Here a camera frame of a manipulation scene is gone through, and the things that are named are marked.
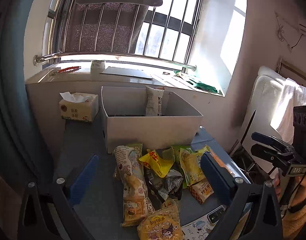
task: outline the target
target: metal railing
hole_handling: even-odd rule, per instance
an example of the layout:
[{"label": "metal railing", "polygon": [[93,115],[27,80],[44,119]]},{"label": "metal railing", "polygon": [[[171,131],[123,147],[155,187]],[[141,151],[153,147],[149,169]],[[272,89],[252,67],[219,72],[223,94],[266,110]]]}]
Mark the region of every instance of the metal railing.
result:
[{"label": "metal railing", "polygon": [[[94,40],[93,52],[89,52],[89,51],[88,52],[82,52],[82,51],[80,51],[82,33],[83,33],[83,28],[84,28],[86,12],[88,10],[88,5],[86,5],[86,7],[85,7],[82,22],[81,22],[81,28],[80,28],[79,40],[78,40],[78,52],[66,52],[65,48],[66,48],[66,40],[67,40],[67,35],[68,35],[68,27],[69,27],[69,22],[70,22],[70,17],[71,17],[71,14],[72,14],[72,8],[73,8],[73,5],[74,5],[74,2],[75,2],[75,0],[70,0],[70,4],[69,4],[69,6],[67,6],[68,10],[65,14],[65,18],[62,19],[62,24],[65,23],[64,38],[63,38],[63,52],[56,52],[56,53],[49,54],[49,55],[46,55],[46,56],[36,55],[34,57],[34,61],[33,61],[35,65],[38,64],[38,63],[50,60],[50,59],[58,59],[58,58],[61,58],[62,56],[88,55],[88,54],[94,55],[94,54],[97,54],[97,55],[130,56],[130,57],[139,57],[139,58],[148,58],[148,59],[160,60],[160,61],[164,61],[164,62],[168,62],[168,63],[175,63],[177,65],[181,65],[182,66],[182,71],[185,71],[185,69],[187,69],[187,68],[188,69],[193,69],[193,70],[196,69],[195,66],[188,65],[187,63],[189,61],[189,55],[191,53],[194,38],[195,38],[195,35],[196,35],[196,30],[197,30],[197,25],[198,25],[198,20],[199,20],[200,11],[201,11],[201,8],[202,8],[203,0],[197,0],[196,13],[195,13],[195,17],[194,17],[193,23],[192,23],[192,25],[193,25],[192,35],[190,36],[190,39],[189,39],[189,44],[187,46],[186,55],[185,55],[185,58],[184,58],[184,63],[175,62],[174,59],[175,59],[175,55],[176,55],[176,52],[177,52],[177,49],[178,49],[180,36],[181,36],[181,32],[182,32],[182,28],[183,28],[184,19],[185,19],[185,16],[186,16],[186,11],[187,11],[187,8],[188,8],[189,0],[186,0],[184,13],[183,13],[183,17],[181,19],[180,29],[178,31],[178,36],[177,36],[172,60],[167,60],[167,59],[161,58],[161,54],[162,54],[162,49],[163,49],[163,45],[164,45],[164,41],[165,41],[165,37],[166,37],[166,31],[168,29],[169,21],[170,21],[170,18],[171,18],[171,11],[172,11],[174,0],[172,0],[172,2],[171,2],[169,13],[168,13],[167,18],[166,18],[166,23],[165,23],[165,26],[164,26],[164,32],[163,32],[163,36],[162,36],[162,41],[161,41],[161,44],[160,44],[160,47],[159,47],[158,57],[150,57],[150,56],[145,55],[146,52],[147,52],[147,46],[148,46],[148,41],[149,41],[151,28],[152,28],[152,25],[153,25],[153,20],[154,20],[154,15],[155,15],[155,12],[156,12],[156,7],[153,8],[152,17],[151,17],[151,20],[149,22],[149,28],[148,28],[148,32],[147,32],[146,39],[145,39],[143,55],[130,54],[130,48],[131,48],[131,44],[132,44],[132,36],[133,36],[135,22],[136,22],[136,19],[137,19],[137,15],[138,15],[140,5],[137,5],[137,7],[135,9],[134,19],[133,19],[132,26],[131,26],[131,33],[130,33],[130,37],[129,37],[129,40],[128,40],[127,53],[113,52],[113,46],[114,46],[115,36],[116,36],[116,32],[117,32],[117,25],[118,25],[118,21],[119,21],[121,9],[122,9],[122,3],[120,3],[118,11],[117,11],[117,17],[116,17],[116,20],[115,20],[114,31],[113,31],[113,35],[112,35],[112,39],[111,39],[110,52],[96,52],[95,51],[98,36],[99,36],[99,29],[100,29],[101,18],[102,18],[102,15],[103,15],[103,10],[104,10],[104,7],[105,7],[105,3],[103,3],[102,6],[101,6],[99,19],[98,19],[98,22],[97,22],[97,30],[96,30],[95,40]],[[56,42],[55,39],[54,39],[54,34],[55,34],[55,31],[56,31],[55,30],[56,27],[58,27],[58,28],[61,27],[60,26],[61,24],[56,25],[56,23],[59,21],[59,17],[61,17],[60,13],[57,10],[60,10],[60,9],[63,10],[63,7],[64,7],[63,3],[65,3],[64,0],[59,0],[58,3],[57,3],[56,9],[55,9],[56,11],[55,11],[54,23],[52,24],[51,33],[50,33],[50,42],[51,42],[50,47],[51,48],[58,48],[59,49],[59,47],[60,47],[59,44],[54,45],[52,43]]]}]

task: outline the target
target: blue gripper pad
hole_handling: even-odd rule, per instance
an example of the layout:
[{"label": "blue gripper pad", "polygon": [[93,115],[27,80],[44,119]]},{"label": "blue gripper pad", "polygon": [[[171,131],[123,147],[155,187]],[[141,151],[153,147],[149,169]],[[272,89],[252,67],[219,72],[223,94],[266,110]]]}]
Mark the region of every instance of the blue gripper pad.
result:
[{"label": "blue gripper pad", "polygon": [[68,202],[71,207],[81,202],[87,188],[89,187],[99,162],[97,155],[92,155],[76,179],[69,187]]},{"label": "blue gripper pad", "polygon": [[237,190],[231,174],[218,165],[210,152],[202,155],[201,169],[220,202],[229,206]]}]

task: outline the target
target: sleeve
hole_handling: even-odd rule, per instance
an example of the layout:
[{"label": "sleeve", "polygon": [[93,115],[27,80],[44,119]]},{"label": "sleeve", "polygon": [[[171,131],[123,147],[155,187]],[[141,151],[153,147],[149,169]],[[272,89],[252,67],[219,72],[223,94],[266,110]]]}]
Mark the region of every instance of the sleeve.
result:
[{"label": "sleeve", "polygon": [[283,237],[284,239],[293,239],[296,237],[298,232],[301,230],[306,222],[306,205],[295,213],[287,211],[283,224]]}]

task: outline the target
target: metal screw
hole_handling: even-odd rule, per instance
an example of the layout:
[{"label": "metal screw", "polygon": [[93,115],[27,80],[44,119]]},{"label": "metal screw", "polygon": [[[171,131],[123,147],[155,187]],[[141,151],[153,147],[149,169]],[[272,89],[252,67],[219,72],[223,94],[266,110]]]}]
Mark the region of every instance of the metal screw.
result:
[{"label": "metal screw", "polygon": [[57,184],[63,184],[65,182],[65,179],[64,178],[58,178],[57,180],[56,180],[56,183]]},{"label": "metal screw", "polygon": [[34,183],[34,182],[30,182],[28,186],[29,186],[29,187],[34,187],[34,186],[35,186],[35,183]]},{"label": "metal screw", "polygon": [[244,182],[244,180],[241,177],[236,177],[234,180],[238,184],[242,184]]},{"label": "metal screw", "polygon": [[273,186],[272,182],[270,182],[270,181],[266,181],[266,182],[265,182],[265,185],[266,185],[267,187],[272,187],[272,186]]}]

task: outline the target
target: window sill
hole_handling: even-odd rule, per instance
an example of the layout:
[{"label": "window sill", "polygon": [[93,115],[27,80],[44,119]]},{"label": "window sill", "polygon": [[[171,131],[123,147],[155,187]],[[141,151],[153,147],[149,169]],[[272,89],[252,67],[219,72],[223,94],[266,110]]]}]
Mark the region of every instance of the window sill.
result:
[{"label": "window sill", "polygon": [[[124,68],[124,69],[135,69],[143,70],[147,76],[151,76],[152,79],[141,78],[125,75],[105,74],[100,73],[98,70],[91,70],[91,62],[67,62],[50,65],[43,69],[38,74],[26,80],[26,84],[40,83],[40,82],[63,82],[63,81],[102,81],[102,82],[126,82],[126,83],[141,83],[155,86],[166,86],[185,90],[192,90],[201,93],[213,94],[217,96],[223,96],[216,93],[200,90],[188,82],[184,81],[180,77],[176,76],[172,70],[165,70],[154,67],[139,66],[132,64],[122,63],[106,63],[111,68]],[[79,70],[70,73],[60,73],[51,76],[51,73],[72,66],[81,66]]]}]

